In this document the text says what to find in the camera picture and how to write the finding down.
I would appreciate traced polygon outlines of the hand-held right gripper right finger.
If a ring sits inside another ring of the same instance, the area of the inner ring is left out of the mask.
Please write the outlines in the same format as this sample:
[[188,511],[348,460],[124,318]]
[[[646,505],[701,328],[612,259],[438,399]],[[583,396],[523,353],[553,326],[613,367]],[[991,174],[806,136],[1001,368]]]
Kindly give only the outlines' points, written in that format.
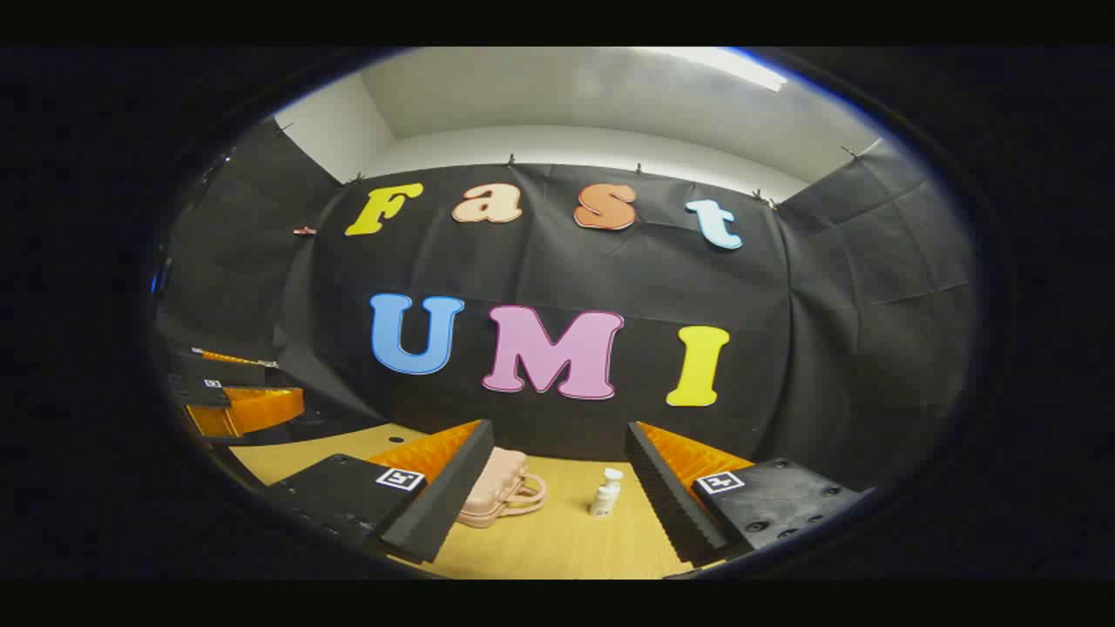
[[752,462],[642,421],[626,426],[626,459],[678,559],[696,567],[765,550],[871,492],[786,457]]

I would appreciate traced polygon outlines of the white pump bottle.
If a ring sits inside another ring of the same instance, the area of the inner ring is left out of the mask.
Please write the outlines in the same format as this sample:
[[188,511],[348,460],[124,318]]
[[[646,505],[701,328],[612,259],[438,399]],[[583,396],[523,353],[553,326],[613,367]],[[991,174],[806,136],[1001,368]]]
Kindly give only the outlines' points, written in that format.
[[609,517],[612,513],[621,493],[624,475],[621,469],[605,467],[603,481],[598,485],[597,496],[593,496],[589,507],[590,517]]

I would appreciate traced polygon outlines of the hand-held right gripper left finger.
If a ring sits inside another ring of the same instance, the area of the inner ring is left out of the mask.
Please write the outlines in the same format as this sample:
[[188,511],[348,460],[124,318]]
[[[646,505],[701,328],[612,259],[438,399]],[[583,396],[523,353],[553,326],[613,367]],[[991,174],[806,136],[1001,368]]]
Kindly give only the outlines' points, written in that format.
[[367,460],[332,454],[264,495],[336,543],[432,563],[493,448],[489,421],[471,421]]

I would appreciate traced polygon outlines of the pink suitcase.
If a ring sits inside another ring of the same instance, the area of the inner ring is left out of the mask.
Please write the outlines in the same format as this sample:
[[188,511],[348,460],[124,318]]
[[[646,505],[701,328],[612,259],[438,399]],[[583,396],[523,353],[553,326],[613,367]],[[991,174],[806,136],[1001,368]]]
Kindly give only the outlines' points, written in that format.
[[456,520],[484,529],[500,517],[529,515],[545,505],[547,484],[530,472],[527,455],[510,448],[492,448],[489,460],[471,488]]

